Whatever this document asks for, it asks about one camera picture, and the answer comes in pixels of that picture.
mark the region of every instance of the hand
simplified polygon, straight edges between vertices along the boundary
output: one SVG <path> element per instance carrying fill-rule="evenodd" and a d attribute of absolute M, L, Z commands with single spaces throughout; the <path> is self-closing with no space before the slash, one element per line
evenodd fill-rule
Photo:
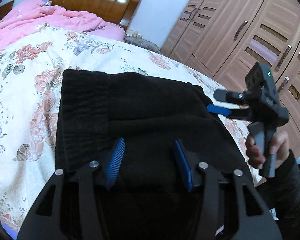
<path fill-rule="evenodd" d="M 248 163 L 255 169 L 260 170 L 262 169 L 266 158 L 262 155 L 260 147 L 254 144 L 254 138 L 251 135 L 248 135 L 246 140 L 247 156 L 249 157 Z M 289 149 L 289 138 L 286 131 L 277 133 L 271 139 L 269 144 L 269 153 L 277 153 L 276 169 L 279 168 L 282 163 L 284 163 L 284 161 L 288 158 Z"/>

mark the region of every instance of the folded black garment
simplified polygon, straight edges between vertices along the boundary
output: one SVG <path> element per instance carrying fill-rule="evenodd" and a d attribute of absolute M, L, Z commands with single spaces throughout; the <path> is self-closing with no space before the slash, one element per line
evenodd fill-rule
<path fill-rule="evenodd" d="M 180 138 L 224 172 L 250 170 L 202 87 L 137 73 L 65 70 L 55 168 L 74 171 L 125 139 L 119 178 L 100 193 L 110 239 L 191 239 L 202 194 L 186 193 L 172 146 Z"/>

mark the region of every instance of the black sleeve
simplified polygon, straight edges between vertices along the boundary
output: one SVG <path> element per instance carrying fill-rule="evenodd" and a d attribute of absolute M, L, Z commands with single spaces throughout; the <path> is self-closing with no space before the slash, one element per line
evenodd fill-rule
<path fill-rule="evenodd" d="M 300 234 L 300 170 L 291 150 L 288 159 L 276 170 L 275 177 L 267 183 L 272 189 L 283 238 L 297 239 Z"/>

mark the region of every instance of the person's arm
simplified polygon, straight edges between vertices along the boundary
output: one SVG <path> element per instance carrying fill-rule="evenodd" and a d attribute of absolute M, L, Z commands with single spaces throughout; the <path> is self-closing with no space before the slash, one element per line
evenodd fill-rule
<path fill-rule="evenodd" d="M 247 138 L 249 164 L 260 169 L 265 162 L 261 150 L 254 145 L 252 137 Z M 277 165 L 274 178 L 268 178 L 271 198 L 276 209 L 278 226 L 284 239 L 300 239 L 300 170 L 286 132 L 280 132 L 270 142 L 270 153 L 277 152 Z"/>

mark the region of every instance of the wardrobe handle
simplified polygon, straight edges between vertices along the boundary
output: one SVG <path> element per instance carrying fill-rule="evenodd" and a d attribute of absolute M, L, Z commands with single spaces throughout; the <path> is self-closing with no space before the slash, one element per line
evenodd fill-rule
<path fill-rule="evenodd" d="M 290 52 L 290 50 L 292 49 L 292 47 L 290 45 L 288 45 L 286 51 L 284 52 L 284 54 L 282 55 L 281 59 L 279 60 L 279 62 L 277 63 L 277 66 L 275 67 L 276 71 L 280 70 L 280 67 L 284 61 L 284 59 L 286 58 L 286 56 L 288 55 L 288 53 Z"/>
<path fill-rule="evenodd" d="M 281 90 L 284 88 L 284 86 L 288 83 L 289 78 L 285 77 L 283 82 L 281 83 L 280 87 L 278 88 L 278 94 L 281 92 Z"/>
<path fill-rule="evenodd" d="M 242 23 L 242 25 L 239 27 L 239 29 L 237 30 L 237 32 L 236 32 L 236 34 L 235 34 L 235 36 L 234 36 L 234 38 L 233 38 L 235 41 L 237 40 L 240 31 L 241 31 L 241 30 L 243 29 L 243 27 L 245 27 L 245 25 L 247 25 L 247 24 L 248 24 L 248 21 L 244 21 L 244 22 Z"/>
<path fill-rule="evenodd" d="M 193 17 L 191 18 L 191 21 L 193 21 L 193 19 L 195 18 L 195 16 L 197 15 L 197 13 L 198 13 L 201 9 L 196 8 L 196 9 L 194 9 L 193 11 L 195 11 L 195 10 L 197 10 L 197 11 L 194 13 Z"/>

